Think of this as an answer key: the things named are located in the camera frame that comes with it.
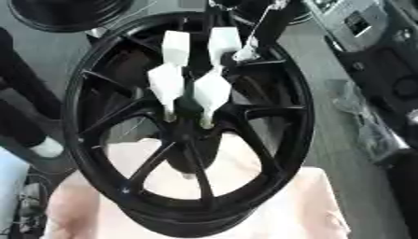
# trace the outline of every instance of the white block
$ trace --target white block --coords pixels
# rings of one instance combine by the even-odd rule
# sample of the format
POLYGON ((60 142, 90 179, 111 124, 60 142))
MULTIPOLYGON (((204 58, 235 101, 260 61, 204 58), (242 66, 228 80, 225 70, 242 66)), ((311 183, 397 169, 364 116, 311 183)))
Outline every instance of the white block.
POLYGON ((166 106, 170 112, 174 111, 174 100, 182 96, 185 89, 185 80, 181 67, 172 63, 165 63, 148 71, 148 80, 151 90, 166 106))
POLYGON ((190 34, 175 31, 165 32, 162 54, 165 63, 187 66, 190 54, 190 34))
POLYGON ((215 27, 209 38, 209 55, 212 65, 220 65, 222 55, 238 51, 243 47, 240 34, 236 27, 215 27))
POLYGON ((204 119, 211 122, 214 113, 230 99, 231 85, 213 70, 194 83, 194 98, 204 109, 204 119))

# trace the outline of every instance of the white shoe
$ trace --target white shoe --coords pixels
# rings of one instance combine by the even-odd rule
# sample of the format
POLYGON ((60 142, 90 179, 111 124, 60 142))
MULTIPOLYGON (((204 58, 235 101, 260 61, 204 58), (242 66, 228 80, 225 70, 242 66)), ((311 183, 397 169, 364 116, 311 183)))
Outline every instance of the white shoe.
POLYGON ((63 153, 63 146, 55 139, 47 137, 40 145, 30 148, 42 158, 56 158, 63 153))

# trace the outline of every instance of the pink cloth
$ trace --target pink cloth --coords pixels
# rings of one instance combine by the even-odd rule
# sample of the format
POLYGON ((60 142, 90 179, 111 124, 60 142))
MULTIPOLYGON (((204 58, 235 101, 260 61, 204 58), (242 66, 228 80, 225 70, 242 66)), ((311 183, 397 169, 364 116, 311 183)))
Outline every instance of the pink cloth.
MULTIPOLYGON (((125 176, 131 175, 160 142, 144 139, 109 147, 109 158, 125 176)), ((215 195, 254 178, 260 170, 257 156, 233 134, 224 135, 216 162, 207 170, 215 195)), ((146 188, 161 195, 199 197, 195 178, 186 180, 167 163, 146 181, 146 188)), ((279 193, 235 228, 214 239, 346 239, 350 232, 337 205, 325 172, 302 168, 279 193)), ((49 202, 49 224, 44 239, 170 238, 141 227, 100 195, 80 173, 68 177, 49 202)))

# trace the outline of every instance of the black wheel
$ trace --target black wheel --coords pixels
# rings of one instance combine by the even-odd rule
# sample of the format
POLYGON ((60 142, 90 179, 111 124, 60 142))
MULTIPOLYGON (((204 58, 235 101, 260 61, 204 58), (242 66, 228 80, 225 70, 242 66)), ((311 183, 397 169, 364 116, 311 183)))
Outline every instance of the black wheel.
MULTIPOLYGON (((244 28, 243 37, 248 31, 244 28)), ((210 68, 203 14, 174 13, 133 21, 105 35, 75 70, 64 103, 63 127, 83 175, 129 217, 154 232, 202 237, 223 232, 247 218, 282 189, 300 169, 314 131, 314 107, 305 78, 280 47, 256 62, 226 69, 234 94, 215 114, 215 127, 204 130, 202 110, 190 100, 193 81, 210 68), (177 120, 163 120, 163 108, 148 88, 146 71, 161 64, 160 44, 167 30, 191 33, 190 66, 184 70, 187 93, 176 101, 177 120), (109 129, 126 120, 147 119, 161 147, 131 177, 106 157, 109 129), (271 147, 252 120, 273 133, 271 147), (238 134, 259 158, 260 173, 243 187, 215 195, 206 175, 221 135, 238 134), (144 187, 148 175, 166 162, 196 176, 201 197, 181 200, 144 187)))

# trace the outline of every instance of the concrete floor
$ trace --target concrete floor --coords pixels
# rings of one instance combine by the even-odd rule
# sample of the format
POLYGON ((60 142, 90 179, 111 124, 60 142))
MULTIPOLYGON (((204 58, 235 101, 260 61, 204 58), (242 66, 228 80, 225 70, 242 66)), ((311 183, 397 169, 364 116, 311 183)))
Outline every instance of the concrete floor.
MULTIPOLYGON (((137 1, 132 11, 145 4, 144 1, 137 1)), ((182 10, 179 6, 175 0, 160 0, 146 13, 182 10)), ((195 0, 182 0, 181 6, 192 9, 199 7, 195 0)), ((63 97, 71 69, 89 48, 84 35, 47 34, 29 29, 13 19, 6 1, 0 2, 0 26, 15 36, 16 50, 45 79, 46 84, 59 97, 63 97)), ((327 82, 348 76, 323 42, 322 32, 313 22, 309 22, 289 28, 280 42, 299 63, 313 90, 317 123, 306 164, 321 167, 328 173, 352 228, 351 238, 409 238, 384 172, 372 165, 359 149, 356 129, 350 116, 337 111, 332 105, 332 93, 327 82)), ((27 105, 12 91, 2 92, 2 97, 17 106, 27 105)), ((37 119, 34 111, 27 113, 37 119)))

